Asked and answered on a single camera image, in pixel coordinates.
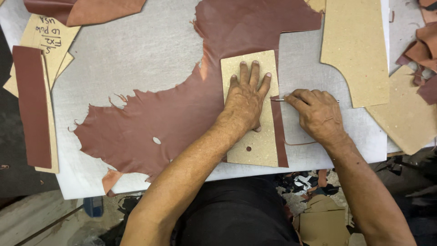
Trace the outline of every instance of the cardboard scrap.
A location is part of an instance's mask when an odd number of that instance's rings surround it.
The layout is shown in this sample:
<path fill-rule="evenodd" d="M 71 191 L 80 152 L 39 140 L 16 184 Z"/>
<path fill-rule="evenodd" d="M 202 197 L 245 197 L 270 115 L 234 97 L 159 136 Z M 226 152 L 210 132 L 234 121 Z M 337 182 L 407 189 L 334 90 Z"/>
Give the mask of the cardboard scrap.
<path fill-rule="evenodd" d="M 323 13 L 325 12 L 326 0 L 305 0 L 305 2 L 315 11 L 322 11 Z"/>
<path fill-rule="evenodd" d="M 236 74 L 239 80 L 240 62 L 245 61 L 250 71 L 250 66 L 254 60 L 260 63 L 260 81 L 258 86 L 261 85 L 263 77 L 267 72 L 272 74 L 270 90 L 264 99 L 260 117 L 262 130 L 259 133 L 255 131 L 247 132 L 228 152 L 228 162 L 278 167 L 273 114 L 270 103 L 270 97 L 279 95 L 274 51 L 268 50 L 222 59 L 223 96 L 226 101 L 231 76 Z"/>
<path fill-rule="evenodd" d="M 56 79 L 61 75 L 61 73 L 67 68 L 68 65 L 74 60 L 74 57 L 67 52 L 67 54 L 64 57 L 64 60 L 62 60 L 61 66 L 59 67 L 58 74 L 56 75 Z M 14 96 L 18 97 L 18 88 L 17 88 L 17 79 L 15 77 L 15 65 L 12 64 L 12 67 L 10 69 L 10 78 L 6 81 L 6 83 L 3 85 L 3 88 L 5 88 L 7 91 L 12 93 Z"/>
<path fill-rule="evenodd" d="M 79 31 L 78 27 L 66 27 L 54 18 L 42 15 L 32 14 L 29 22 L 21 37 L 20 45 L 32 48 L 42 49 L 47 76 L 49 78 L 49 87 L 52 88 L 56 76 L 59 73 L 66 53 L 73 42 L 74 37 Z M 5 89 L 11 89 L 15 93 L 16 80 L 10 79 Z"/>
<path fill-rule="evenodd" d="M 380 0 L 326 0 L 320 62 L 342 73 L 354 108 L 388 103 Z"/>
<path fill-rule="evenodd" d="M 390 102 L 366 107 L 369 114 L 408 155 L 419 151 L 437 136 L 437 105 L 427 103 L 411 87 L 414 75 L 407 66 L 390 77 Z"/>
<path fill-rule="evenodd" d="M 437 103 L 437 75 L 428 80 L 417 90 L 417 93 L 428 103 L 433 105 Z"/>
<path fill-rule="evenodd" d="M 45 98 L 47 102 L 47 116 L 49 118 L 49 136 L 50 136 L 50 155 L 52 160 L 51 168 L 35 167 L 36 171 L 59 173 L 58 163 L 58 146 L 56 143 L 55 119 L 53 117 L 52 96 L 50 94 L 49 79 L 47 77 L 47 69 L 45 66 L 44 56 L 41 55 L 42 68 L 44 71 Z"/>
<path fill-rule="evenodd" d="M 56 75 L 55 80 L 58 79 L 58 77 L 62 74 L 62 72 L 70 65 L 70 63 L 74 60 L 74 57 L 70 54 L 70 52 L 67 52 L 65 54 L 64 59 L 62 60 L 61 66 L 59 66 L 58 74 Z"/>
<path fill-rule="evenodd" d="M 350 233 L 344 223 L 346 210 L 330 197 L 318 195 L 307 203 L 298 225 L 302 241 L 310 246 L 346 246 Z"/>

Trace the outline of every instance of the leather scrap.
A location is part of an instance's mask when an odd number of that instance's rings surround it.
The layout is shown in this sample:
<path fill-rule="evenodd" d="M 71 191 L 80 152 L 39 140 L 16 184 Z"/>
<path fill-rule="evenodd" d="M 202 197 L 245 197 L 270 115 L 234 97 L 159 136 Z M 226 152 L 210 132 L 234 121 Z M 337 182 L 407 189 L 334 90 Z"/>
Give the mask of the leather scrap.
<path fill-rule="evenodd" d="M 428 46 L 431 59 L 437 59 L 437 24 L 417 29 L 416 37 Z"/>
<path fill-rule="evenodd" d="M 105 194 L 109 197 L 111 197 L 111 188 L 115 185 L 115 183 L 121 178 L 123 173 L 119 171 L 115 171 L 108 168 L 108 172 L 106 175 L 102 178 L 102 184 L 103 184 L 103 190 L 105 190 Z"/>
<path fill-rule="evenodd" d="M 119 172 L 144 173 L 153 181 L 223 110 L 221 59 L 273 49 L 277 63 L 279 34 L 320 29 L 321 17 L 303 0 L 199 2 L 193 24 L 203 38 L 201 68 L 196 64 L 185 82 L 169 90 L 134 90 L 123 109 L 89 106 L 83 124 L 74 130 L 81 151 Z M 283 146 L 280 105 L 273 105 L 276 138 Z"/>
<path fill-rule="evenodd" d="M 77 0 L 23 0 L 29 13 L 53 17 L 67 25 L 68 16 Z"/>
<path fill-rule="evenodd" d="M 328 182 L 326 181 L 326 174 L 328 170 L 327 169 L 321 169 L 319 170 L 319 187 L 326 187 L 328 185 Z"/>
<path fill-rule="evenodd" d="M 436 0 L 419 0 L 419 5 L 422 7 L 428 7 L 435 2 Z"/>
<path fill-rule="evenodd" d="M 404 52 L 402 52 L 402 55 L 396 60 L 396 64 L 398 65 L 408 65 L 412 59 L 409 58 L 408 56 L 405 55 L 405 53 L 407 51 L 409 51 L 409 49 L 411 49 L 415 44 L 417 43 L 417 40 L 411 42 L 407 48 L 404 50 Z"/>
<path fill-rule="evenodd" d="M 28 165 L 50 169 L 49 117 L 41 54 L 37 48 L 12 48 Z"/>
<path fill-rule="evenodd" d="M 437 22 L 437 10 L 428 11 L 425 8 L 420 8 L 425 25 L 432 25 Z"/>
<path fill-rule="evenodd" d="M 437 75 L 420 86 L 417 93 L 427 102 L 428 105 L 437 103 Z"/>
<path fill-rule="evenodd" d="M 23 0 L 30 13 L 53 17 L 66 26 L 99 24 L 141 11 L 146 0 Z"/>
<path fill-rule="evenodd" d="M 428 47 L 420 40 L 417 41 L 413 47 L 407 50 L 405 55 L 416 61 L 418 64 L 437 72 L 437 60 L 431 59 L 431 53 Z"/>

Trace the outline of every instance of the brown leather strip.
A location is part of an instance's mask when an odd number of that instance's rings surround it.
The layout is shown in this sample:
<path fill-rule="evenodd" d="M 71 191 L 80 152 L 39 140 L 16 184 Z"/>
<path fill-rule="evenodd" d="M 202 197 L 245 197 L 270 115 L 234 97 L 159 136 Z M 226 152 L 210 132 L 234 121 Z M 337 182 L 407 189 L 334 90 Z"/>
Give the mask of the brown leather strip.
<path fill-rule="evenodd" d="M 67 25 L 68 16 L 77 0 L 23 0 L 26 9 L 33 14 L 53 17 Z"/>
<path fill-rule="evenodd" d="M 271 97 L 271 99 L 279 99 L 279 96 Z M 271 101 L 273 126 L 276 142 L 277 163 L 279 167 L 288 167 L 287 153 L 285 152 L 285 133 L 284 124 L 282 122 L 281 102 Z"/>
<path fill-rule="evenodd" d="M 41 50 L 14 46 L 12 56 L 20 97 L 20 116 L 28 165 L 52 168 L 50 155 L 49 118 L 45 97 Z"/>

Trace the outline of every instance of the white table surface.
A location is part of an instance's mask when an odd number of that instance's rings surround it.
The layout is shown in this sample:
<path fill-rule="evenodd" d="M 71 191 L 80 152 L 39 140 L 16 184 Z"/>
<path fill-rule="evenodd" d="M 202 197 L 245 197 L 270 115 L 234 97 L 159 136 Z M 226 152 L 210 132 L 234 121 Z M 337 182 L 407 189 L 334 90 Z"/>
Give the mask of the white table surface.
<path fill-rule="evenodd" d="M 415 39 L 416 25 L 424 26 L 419 9 L 407 0 L 390 3 L 395 21 L 388 25 L 383 14 L 385 34 L 389 32 L 389 67 L 395 71 L 396 59 Z M 198 0 L 148 0 L 139 14 L 102 25 L 82 27 L 70 53 L 75 60 L 55 82 L 52 101 L 59 155 L 57 174 L 65 199 L 104 195 L 102 177 L 111 167 L 100 159 L 79 151 L 77 137 L 67 130 L 73 121 L 81 123 L 87 115 L 88 103 L 109 106 L 108 95 L 133 95 L 133 89 L 159 91 L 185 80 L 202 56 L 202 39 L 189 20 L 195 18 Z M 388 0 L 382 0 L 383 13 L 388 13 Z M 10 48 L 18 45 L 30 14 L 21 0 L 6 0 L 0 7 L 0 25 Z M 296 88 L 321 89 L 338 100 L 346 131 L 357 144 L 367 162 L 386 159 L 386 153 L 399 151 L 364 109 L 351 107 L 347 84 L 333 67 L 320 64 L 323 30 L 281 34 L 279 49 L 279 84 L 284 95 Z M 118 100 L 115 104 L 122 106 Z M 310 142 L 300 128 L 298 114 L 282 107 L 287 142 Z M 243 176 L 331 168 L 332 162 L 318 144 L 286 146 L 290 168 L 272 168 L 233 163 L 220 163 L 207 181 Z M 145 190 L 147 175 L 123 175 L 113 187 L 115 193 Z"/>

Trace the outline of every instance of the cardboard pattern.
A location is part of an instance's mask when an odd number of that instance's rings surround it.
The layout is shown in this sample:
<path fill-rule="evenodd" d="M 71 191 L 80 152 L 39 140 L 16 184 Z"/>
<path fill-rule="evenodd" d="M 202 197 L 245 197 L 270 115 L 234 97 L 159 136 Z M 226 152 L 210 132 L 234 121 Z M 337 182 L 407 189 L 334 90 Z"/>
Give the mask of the cardboard pattern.
<path fill-rule="evenodd" d="M 342 73 L 354 108 L 388 103 L 380 0 L 326 1 L 320 62 Z"/>
<path fill-rule="evenodd" d="M 411 87 L 414 71 L 400 67 L 390 77 L 390 102 L 366 107 L 369 114 L 408 155 L 437 136 L 437 105 L 427 105 Z"/>
<path fill-rule="evenodd" d="M 267 72 L 272 74 L 270 90 L 264 99 L 260 116 L 262 130 L 259 133 L 255 131 L 247 132 L 228 152 L 227 160 L 231 163 L 278 167 L 273 114 L 270 102 L 270 97 L 279 95 L 274 50 L 222 59 L 223 96 L 226 101 L 231 76 L 236 74 L 239 80 L 240 62 L 245 61 L 250 71 L 252 61 L 254 60 L 260 63 L 258 87 L 261 85 L 263 77 Z"/>

